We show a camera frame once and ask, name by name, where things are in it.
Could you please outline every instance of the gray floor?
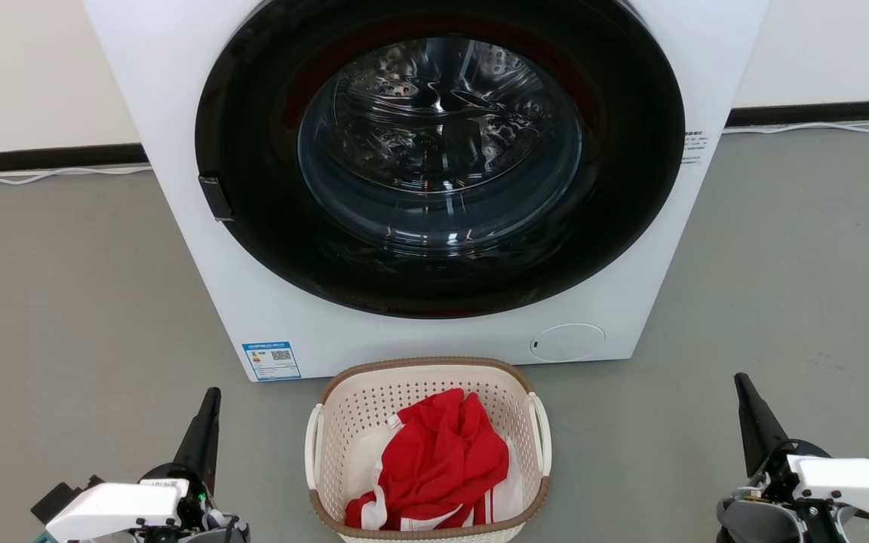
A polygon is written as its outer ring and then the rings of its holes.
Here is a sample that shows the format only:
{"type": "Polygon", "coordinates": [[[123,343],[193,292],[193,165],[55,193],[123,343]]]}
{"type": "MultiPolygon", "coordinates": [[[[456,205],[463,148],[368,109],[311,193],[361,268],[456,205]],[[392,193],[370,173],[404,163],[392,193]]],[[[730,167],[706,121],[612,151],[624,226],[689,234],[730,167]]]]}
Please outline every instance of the gray floor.
{"type": "MultiPolygon", "coordinates": [[[[739,370],[792,437],[869,456],[869,135],[725,138],[635,357],[525,368],[555,468],[518,540],[713,540],[739,370]]],[[[0,186],[1,542],[59,481],[169,460],[211,385],[221,505],[258,542],[339,541],[302,473],[324,381],[246,381],[152,176],[0,186]]]]}

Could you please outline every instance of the cable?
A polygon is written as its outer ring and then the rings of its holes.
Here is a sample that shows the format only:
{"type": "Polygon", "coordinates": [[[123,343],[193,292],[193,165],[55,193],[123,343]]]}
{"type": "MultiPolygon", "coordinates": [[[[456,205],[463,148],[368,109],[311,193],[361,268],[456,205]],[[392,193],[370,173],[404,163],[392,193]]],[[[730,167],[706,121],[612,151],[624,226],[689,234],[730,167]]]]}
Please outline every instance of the cable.
{"type": "Polygon", "coordinates": [[[9,176],[15,176],[16,174],[1,174],[0,183],[6,183],[6,185],[27,185],[27,183],[37,182],[39,179],[48,178],[48,176],[54,175],[76,175],[76,174],[101,174],[101,175],[131,175],[139,172],[149,172],[152,171],[152,168],[149,166],[139,166],[135,168],[113,168],[107,170],[101,170],[96,168],[63,168],[59,170],[53,170],[48,172],[42,172],[38,175],[29,176],[26,179],[9,179],[9,176]]]}
{"type": "Polygon", "coordinates": [[[789,133],[790,130],[802,130],[803,128],[837,128],[838,130],[849,130],[852,133],[869,134],[869,123],[854,123],[854,124],[835,124],[835,123],[803,123],[790,124],[787,127],[776,128],[725,128],[724,134],[779,134],[789,133]]]}
{"type": "Polygon", "coordinates": [[[223,543],[230,543],[230,538],[234,535],[234,528],[237,526],[238,522],[241,522],[241,518],[237,515],[230,518],[230,523],[227,523],[227,530],[223,536],[223,543]]]}

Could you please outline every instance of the white robot part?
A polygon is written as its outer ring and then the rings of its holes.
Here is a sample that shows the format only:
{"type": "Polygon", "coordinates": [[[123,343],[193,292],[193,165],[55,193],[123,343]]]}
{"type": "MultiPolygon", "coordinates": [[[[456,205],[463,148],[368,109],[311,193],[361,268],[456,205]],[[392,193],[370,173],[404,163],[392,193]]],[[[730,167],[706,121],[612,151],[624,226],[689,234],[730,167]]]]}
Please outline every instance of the white robot part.
{"type": "Polygon", "coordinates": [[[73,499],[45,529],[64,543],[138,528],[138,519],[147,526],[166,526],[179,522],[177,505],[182,497],[176,486],[103,483],[73,499]]]}
{"type": "Polygon", "coordinates": [[[794,499],[834,498],[869,513],[869,458],[787,457],[800,478],[794,499]]]}

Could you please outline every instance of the blue label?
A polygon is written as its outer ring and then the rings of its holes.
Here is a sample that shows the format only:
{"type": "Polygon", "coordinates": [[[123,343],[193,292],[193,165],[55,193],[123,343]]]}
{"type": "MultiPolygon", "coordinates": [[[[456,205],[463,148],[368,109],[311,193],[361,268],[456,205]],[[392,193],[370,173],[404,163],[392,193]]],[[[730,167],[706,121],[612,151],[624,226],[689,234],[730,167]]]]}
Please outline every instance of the blue label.
{"type": "Polygon", "coordinates": [[[293,357],[290,341],[244,343],[244,353],[257,381],[300,379],[300,368],[293,357]]]}

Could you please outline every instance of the brown basket rim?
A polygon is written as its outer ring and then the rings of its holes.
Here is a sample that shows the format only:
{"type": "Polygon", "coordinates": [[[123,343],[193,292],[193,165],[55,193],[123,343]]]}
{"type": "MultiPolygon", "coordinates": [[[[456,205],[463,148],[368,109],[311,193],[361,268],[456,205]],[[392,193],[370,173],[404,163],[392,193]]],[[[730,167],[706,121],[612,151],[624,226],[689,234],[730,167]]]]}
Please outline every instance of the brown basket rim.
{"type": "Polygon", "coordinates": [[[480,358],[480,357],[415,357],[415,358],[398,358],[397,360],[384,360],[382,362],[371,362],[371,364],[360,364],[357,367],[345,369],[336,377],[328,382],[324,392],[321,392],[321,397],[318,398],[318,403],[327,405],[327,399],[330,393],[334,392],[337,385],[347,379],[360,375],[362,373],[370,373],[372,371],[380,371],[384,369],[403,368],[403,367],[492,367],[500,369],[511,377],[514,377],[518,384],[521,384],[525,389],[525,393],[534,392],[532,385],[528,382],[528,378],[507,362],[496,360],[495,358],[480,358]]]}
{"type": "MultiPolygon", "coordinates": [[[[331,379],[321,394],[318,402],[321,405],[327,402],[330,393],[337,388],[345,379],[355,375],[379,371],[382,369],[391,369],[399,367],[436,367],[437,365],[471,365],[472,367],[492,367],[500,369],[511,374],[525,389],[526,393],[532,392],[532,385],[529,384],[525,375],[518,371],[511,364],[496,360],[495,358],[480,358],[480,357],[417,357],[417,358],[399,358],[399,360],[386,360],[382,362],[373,362],[372,364],[362,364],[358,367],[352,367],[342,371],[331,379]]],[[[317,490],[310,491],[311,505],[314,506],[314,512],[321,518],[321,522],[327,525],[327,528],[333,529],[334,532],[340,533],[347,537],[358,537],[359,539],[382,539],[387,541],[416,541],[421,539],[452,539],[456,537],[466,537],[470,535],[480,535],[482,533],[502,532],[505,529],[513,529],[515,526],[526,523],[532,518],[542,505],[545,503],[545,497],[548,497],[548,486],[551,484],[551,478],[548,475],[542,477],[539,483],[539,491],[535,494],[535,499],[529,503],[528,508],[525,508],[520,515],[500,523],[487,523],[486,525],[470,526],[469,528],[452,528],[452,529],[432,529],[425,532],[389,532],[389,530],[380,529],[356,529],[339,523],[334,520],[327,509],[324,508],[324,503],[321,503],[321,497],[317,490]]]]}

